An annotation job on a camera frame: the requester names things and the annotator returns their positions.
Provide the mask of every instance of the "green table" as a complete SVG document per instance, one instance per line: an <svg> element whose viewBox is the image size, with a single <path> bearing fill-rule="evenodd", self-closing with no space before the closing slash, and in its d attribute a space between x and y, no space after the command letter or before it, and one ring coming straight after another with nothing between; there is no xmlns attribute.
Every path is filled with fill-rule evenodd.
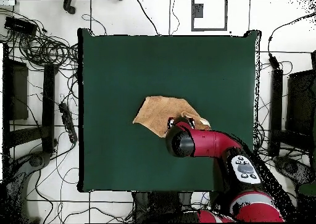
<svg viewBox="0 0 316 224"><path fill-rule="evenodd" d="M146 96L183 98L213 130L232 133L252 149L258 36L91 36L79 30L84 145L78 189L221 190L212 159L173 157L164 139L132 121Z"/></svg>

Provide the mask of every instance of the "wire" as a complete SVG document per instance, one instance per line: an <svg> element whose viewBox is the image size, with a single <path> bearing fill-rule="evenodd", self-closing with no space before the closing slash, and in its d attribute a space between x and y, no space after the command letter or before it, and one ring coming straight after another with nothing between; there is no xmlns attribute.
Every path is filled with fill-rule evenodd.
<svg viewBox="0 0 316 224"><path fill-rule="evenodd" d="M113 216L111 214L107 214L105 212L103 212L102 210L100 210L99 208L96 208L96 207L91 207L90 209L87 209L87 210L84 210L82 212L75 212L75 213L72 213L72 214L69 214L65 220L62 222L62 224L65 224L66 220L71 216L71 215L78 215L78 214L83 214L85 212L88 212L89 210L97 210L99 211L100 213L106 215L106 216L109 216L109 217L112 217L113 219L116 219L118 222L121 222L121 223L127 223L127 222L124 222L124 219L122 217L116 217L116 216Z"/></svg>
<svg viewBox="0 0 316 224"><path fill-rule="evenodd" d="M89 15L89 14L83 14L81 17L82 17L83 20L88 20L88 21L92 21L92 22L97 22L98 24L100 24L100 25L103 27L103 29L104 29L104 35L107 35L106 28L104 27L104 25L103 25L101 22L99 22L98 20L96 20L95 18L93 18L91 15Z"/></svg>
<svg viewBox="0 0 316 224"><path fill-rule="evenodd" d="M48 202L51 204L51 206L52 206L52 207L51 207L51 211L48 213L48 215L46 216L46 218L45 218L45 220L44 220L44 222L43 222L43 224L45 224L46 220L48 219L48 217L49 217L50 214L52 213L52 210L53 210L53 208L54 208L54 204L53 204L48 198L46 198L46 197L44 197L42 194L40 194L40 192L38 191L37 187L38 187L38 182L39 182L40 178L41 178L41 170L39 170L38 179L37 179L37 181L36 181L36 183L35 183L36 192L37 192L37 194L38 194L41 198L43 198L44 200L48 201Z"/></svg>
<svg viewBox="0 0 316 224"><path fill-rule="evenodd" d="M32 150L34 150L37 146L41 145L42 143L37 144L36 146L34 146L33 148L31 148L29 154L32 152Z"/></svg>
<svg viewBox="0 0 316 224"><path fill-rule="evenodd" d="M258 111L260 111L262 108L266 107L266 106L269 105L270 103L271 103L271 102L268 102L268 103L264 104L263 106L261 106L261 107L258 109Z"/></svg>
<svg viewBox="0 0 316 224"><path fill-rule="evenodd" d="M8 10L0 9L0 14L11 17L11 15L3 13L3 11L8 12ZM16 12L13 13L23 17L20 20L35 24L37 29L35 36L28 36L21 33L16 33L14 31L9 31L10 37L6 40L6 42L13 42L13 47L10 53L14 52L13 48L15 48L15 45L18 44L18 48L22 55L22 57L18 58L29 61L33 68L34 66L32 64L41 67L44 67L45 64L54 64L59 68L69 65L77 65L77 44L70 46L69 43L63 38L56 36L48 37L45 33L41 32L41 30L44 30L44 27L40 21L30 20L29 18Z"/></svg>
<svg viewBox="0 0 316 224"><path fill-rule="evenodd" d="M29 106L28 106L25 102L21 101L17 96L13 96L13 97L14 97L16 100L18 100L19 102L21 102L22 104L24 104L24 105L27 106L27 109L31 112L32 117L33 117L33 119L34 119L34 121L35 121L35 123L36 123L36 126L37 126L37 128L38 128L38 130L39 130L39 134L41 135L41 138L43 138L43 134L42 134L41 128L40 128L40 126L38 125L38 121L37 121L37 119L35 118L34 113L32 112L31 108L29 108Z"/></svg>
<svg viewBox="0 0 316 224"><path fill-rule="evenodd" d="M283 64L286 63L286 62L291 65L291 70L290 70L288 73L284 73L283 76L289 75L289 74L292 72L292 70L293 70L293 64L292 64L292 62L290 62L289 60L283 60L282 62L279 62L279 64L281 64L281 70L283 70ZM264 69L266 69L266 68L269 68L270 66L271 66L271 64L263 64L263 63L260 63L260 65L259 65L259 70L262 71L262 70L264 70Z"/></svg>
<svg viewBox="0 0 316 224"><path fill-rule="evenodd" d="M57 208L57 215L56 215L48 224L51 224L57 217L59 217L59 215L60 215L60 213L61 213L61 210L62 210L62 208L64 207L64 205L61 204L61 209L60 209L60 211L59 211L59 206L60 206L60 204L58 205L58 208Z"/></svg>
<svg viewBox="0 0 316 224"><path fill-rule="evenodd" d="M179 26L180 26L180 21L179 21L178 17L175 15L175 13L173 12L173 7L174 7L174 6L175 6L175 0L173 0L173 5L172 5L172 14L173 14L173 16L174 16L174 17L176 17L176 18L177 18L177 20L178 20L178 26L177 26L177 29L176 29L175 31L173 31L171 35L173 35L173 33L175 33L176 31L178 31Z"/></svg>
<svg viewBox="0 0 316 224"><path fill-rule="evenodd" d="M71 171L71 170L74 170L74 169L78 169L79 170L79 168L70 168L67 172L66 172L66 174L65 174L65 176L62 178L61 177L61 175L59 174L59 176L62 178L62 184L61 184L61 186L60 186L60 200L62 201L62 185L64 184L64 182L67 182L68 184L77 184L78 182L76 182L76 183L69 183L68 181L65 181L65 177L67 176L67 174ZM62 202L60 202L60 204L59 204L60 206L61 206L61 209L60 209L60 216L58 216L59 217L59 220L60 220L60 223L62 223L62 224L64 224L63 223L63 221L62 221L62 207L63 207L63 203Z"/></svg>
<svg viewBox="0 0 316 224"><path fill-rule="evenodd" d="M66 156L62 159L62 161L59 163L59 165L58 165L58 167L61 165L61 163L65 160L65 158L66 158ZM41 183L39 184L39 185L41 185L49 176L51 176L54 172L56 171L56 169L54 169L43 181L41 181ZM28 194L27 194L27 196L26 197L28 197L28 195L30 195L33 191L35 190L35 188L34 189L32 189Z"/></svg>
<svg viewBox="0 0 316 224"><path fill-rule="evenodd" d="M155 31L156 31L157 35L160 36L160 34L159 34L158 31L157 31L156 26L154 25L154 23L152 22L152 20L148 17L148 15L147 15L147 13L145 12L143 6L141 5L141 2L140 2L139 0L137 0L137 2L138 2L139 5L141 6L141 10L143 11L144 15L147 17L147 19L151 22L152 26L155 28Z"/></svg>
<svg viewBox="0 0 316 224"><path fill-rule="evenodd" d="M316 12L313 12L312 14L308 14L308 15L299 17L299 18L297 18L296 20L293 20L292 22L283 24L283 25L279 26L278 28L274 29L274 31L272 32L272 34L270 35L270 37L269 37L269 39L268 39L268 53L269 53L269 55L271 56L271 53L270 53L270 42L271 42L271 40L272 40L272 36L273 36L273 34L274 34L275 31L277 31L278 29L280 29L280 28L283 27L283 26L290 25L290 24L292 24L292 23L296 23L296 22L298 22L298 21L300 21L300 20L307 19L307 18L313 17L313 16L315 16L315 15L316 15Z"/></svg>
<svg viewBox="0 0 316 224"><path fill-rule="evenodd" d="M51 158L50 160L54 160L54 159L56 159L56 158L58 158L58 157L60 157L60 156L62 156L62 155L64 155L64 154L67 155L70 151L72 151L72 150L74 149L75 146L76 146L76 144L73 144L72 147L71 147L68 151L65 151L65 152L63 152L63 153L61 153L61 154L58 154L57 156Z"/></svg>

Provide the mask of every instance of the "towel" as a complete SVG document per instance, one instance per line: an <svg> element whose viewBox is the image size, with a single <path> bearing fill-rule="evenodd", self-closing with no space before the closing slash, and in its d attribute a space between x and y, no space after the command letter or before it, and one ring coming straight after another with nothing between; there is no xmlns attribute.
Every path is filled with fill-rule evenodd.
<svg viewBox="0 0 316 224"><path fill-rule="evenodd" d="M184 99L173 97L146 97L133 123L140 123L161 138L168 130L169 117L179 116L193 118L195 129L210 130L210 123L200 115Z"/></svg>

